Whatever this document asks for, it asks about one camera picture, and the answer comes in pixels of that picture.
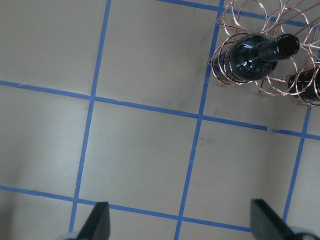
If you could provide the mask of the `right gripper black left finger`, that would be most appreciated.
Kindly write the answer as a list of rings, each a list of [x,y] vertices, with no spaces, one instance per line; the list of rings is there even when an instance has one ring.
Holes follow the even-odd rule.
[[[77,240],[108,240],[111,235],[108,202],[97,202],[77,235]]]

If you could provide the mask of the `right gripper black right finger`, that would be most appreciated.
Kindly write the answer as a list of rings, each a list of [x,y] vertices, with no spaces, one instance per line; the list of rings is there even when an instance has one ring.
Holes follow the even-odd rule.
[[[295,240],[295,233],[263,200],[250,202],[250,230],[256,240]]]

